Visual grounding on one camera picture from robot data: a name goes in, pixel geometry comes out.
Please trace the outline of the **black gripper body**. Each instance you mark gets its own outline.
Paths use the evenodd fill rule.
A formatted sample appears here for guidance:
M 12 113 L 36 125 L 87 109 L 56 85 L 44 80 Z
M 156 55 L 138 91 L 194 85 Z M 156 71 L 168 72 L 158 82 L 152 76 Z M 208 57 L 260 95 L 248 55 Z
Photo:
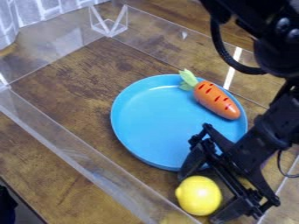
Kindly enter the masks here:
M 262 164 L 276 151 L 286 149 L 286 121 L 262 116 L 247 134 L 232 143 L 204 123 L 202 132 L 190 139 L 191 149 L 202 144 L 207 152 L 207 165 L 219 174 L 234 197 L 244 197 L 255 204 L 246 213 L 259 218 L 280 200 L 262 174 Z

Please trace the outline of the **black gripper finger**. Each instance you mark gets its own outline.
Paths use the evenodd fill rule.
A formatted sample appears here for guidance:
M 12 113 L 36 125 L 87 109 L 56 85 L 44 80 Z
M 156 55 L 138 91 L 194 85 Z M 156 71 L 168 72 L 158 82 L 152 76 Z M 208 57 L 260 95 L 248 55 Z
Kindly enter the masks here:
M 236 219 L 255 208 L 255 204 L 244 197 L 232 198 L 228 203 L 210 217 L 211 224 L 223 224 Z
M 182 164 L 182 168 L 178 172 L 178 179 L 184 181 L 190 176 L 198 174 L 207 164 L 207 152 L 202 143 L 198 143 Z

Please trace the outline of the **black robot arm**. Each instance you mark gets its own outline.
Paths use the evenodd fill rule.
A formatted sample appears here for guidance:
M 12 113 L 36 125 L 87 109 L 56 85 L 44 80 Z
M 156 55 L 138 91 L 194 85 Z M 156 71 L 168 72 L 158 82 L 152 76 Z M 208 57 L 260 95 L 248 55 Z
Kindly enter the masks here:
M 210 13 L 210 31 L 218 53 L 243 74 L 284 78 L 270 108 L 247 134 L 232 143 L 210 124 L 190 139 L 191 152 L 179 170 L 186 180 L 208 165 L 234 193 L 227 205 L 210 217 L 224 224 L 242 215 L 259 218 L 280 205 L 260 166 L 299 144 L 299 0 L 200 0 Z M 231 18 L 254 37 L 256 67 L 239 64 L 224 48 L 220 25 Z

